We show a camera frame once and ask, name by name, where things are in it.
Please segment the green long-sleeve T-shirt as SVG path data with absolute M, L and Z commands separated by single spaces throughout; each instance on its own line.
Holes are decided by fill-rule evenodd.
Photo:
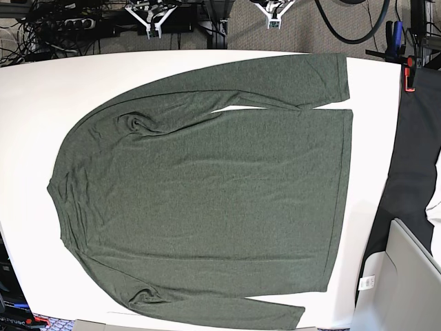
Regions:
M 345 213 L 347 58 L 306 54 L 184 72 L 120 94 L 65 137 L 48 184 L 61 240 L 135 313 L 291 330 L 324 292 Z

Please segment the white paper tag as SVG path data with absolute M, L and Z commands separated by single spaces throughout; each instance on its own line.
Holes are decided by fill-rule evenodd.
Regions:
M 358 291 L 373 289 L 373 287 L 375 286 L 375 279 L 375 275 L 360 278 L 358 283 Z

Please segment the dark grey cloth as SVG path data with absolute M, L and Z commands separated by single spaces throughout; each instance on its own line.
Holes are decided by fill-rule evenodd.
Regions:
M 421 68 L 414 92 L 402 92 L 387 181 L 375 215 L 365 256 L 387 246 L 391 221 L 400 219 L 429 249 L 433 225 L 426 208 L 435 192 L 440 153 L 440 72 Z

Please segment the white power strip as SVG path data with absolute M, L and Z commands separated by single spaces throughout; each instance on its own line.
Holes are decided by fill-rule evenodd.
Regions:
M 66 19 L 51 24 L 55 30 L 91 30 L 96 27 L 96 21 L 90 18 Z

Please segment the red black clamp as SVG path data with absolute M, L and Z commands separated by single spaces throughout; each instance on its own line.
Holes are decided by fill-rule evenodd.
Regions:
M 385 60 L 388 63 L 401 65 L 403 77 L 403 89 L 405 92 L 415 92 L 413 86 L 416 69 L 420 67 L 419 58 L 409 55 L 404 56 L 401 51 L 387 50 L 386 52 L 378 52 L 374 50 L 365 50 L 365 54 Z

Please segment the white cloth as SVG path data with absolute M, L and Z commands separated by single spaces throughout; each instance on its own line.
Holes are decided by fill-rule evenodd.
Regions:
M 426 207 L 427 219 L 432 223 L 440 222 L 440 192 L 435 192 Z

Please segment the grey plastic bin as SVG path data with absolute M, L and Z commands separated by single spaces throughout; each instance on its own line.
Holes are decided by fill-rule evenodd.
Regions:
M 363 277 L 371 275 L 351 330 L 440 329 L 440 266 L 401 220 L 391 222 L 386 250 L 366 260 Z

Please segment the black box with label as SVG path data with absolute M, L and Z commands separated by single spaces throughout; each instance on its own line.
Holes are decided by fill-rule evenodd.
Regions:
M 15 304 L 26 304 L 18 279 L 9 259 L 6 246 L 1 239 L 1 330 L 29 330 L 28 308 L 16 308 Z

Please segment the blue handled tool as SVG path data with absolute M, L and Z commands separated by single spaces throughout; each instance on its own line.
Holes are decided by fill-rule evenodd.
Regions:
M 402 22 L 395 21 L 393 25 L 393 49 L 395 53 L 401 48 L 401 39 L 402 39 Z

